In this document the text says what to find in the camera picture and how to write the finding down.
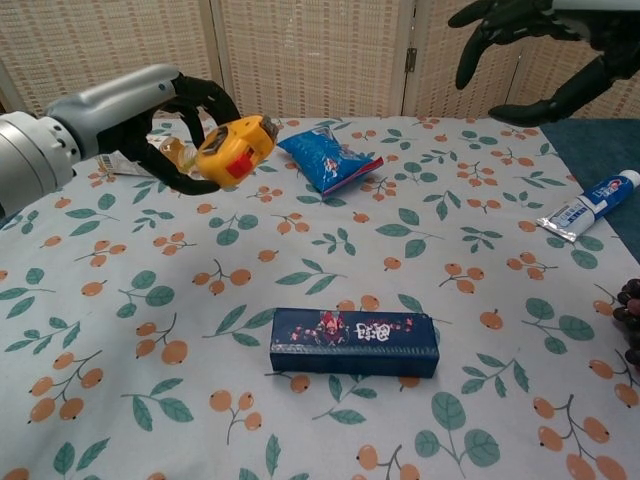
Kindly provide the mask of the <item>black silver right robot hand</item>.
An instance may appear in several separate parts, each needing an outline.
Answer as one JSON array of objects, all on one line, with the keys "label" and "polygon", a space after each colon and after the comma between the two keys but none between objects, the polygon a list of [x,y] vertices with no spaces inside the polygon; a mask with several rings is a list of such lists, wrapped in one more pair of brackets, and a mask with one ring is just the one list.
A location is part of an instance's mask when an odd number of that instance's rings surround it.
[{"label": "black silver right robot hand", "polygon": [[637,1],[473,1],[448,19],[453,29],[474,23],[456,71],[455,86],[464,89],[483,53],[493,45],[548,36],[584,41],[599,55],[574,74],[549,99],[530,105],[505,104],[489,110],[495,120],[535,127],[572,116],[639,71],[639,3]]}]

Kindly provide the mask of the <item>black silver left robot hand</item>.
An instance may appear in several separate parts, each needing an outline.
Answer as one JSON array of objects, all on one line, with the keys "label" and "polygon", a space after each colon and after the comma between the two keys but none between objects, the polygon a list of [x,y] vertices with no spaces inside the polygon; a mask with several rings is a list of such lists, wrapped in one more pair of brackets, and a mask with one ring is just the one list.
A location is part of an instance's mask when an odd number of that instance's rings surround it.
[{"label": "black silver left robot hand", "polygon": [[219,125],[240,118],[226,91],[212,80],[155,64],[83,92],[52,102],[45,115],[60,122],[72,135],[84,159],[115,151],[138,164],[166,186],[190,196],[220,189],[217,181],[196,180],[148,143],[156,111],[178,113],[195,147],[204,143],[199,120],[203,109]]}]

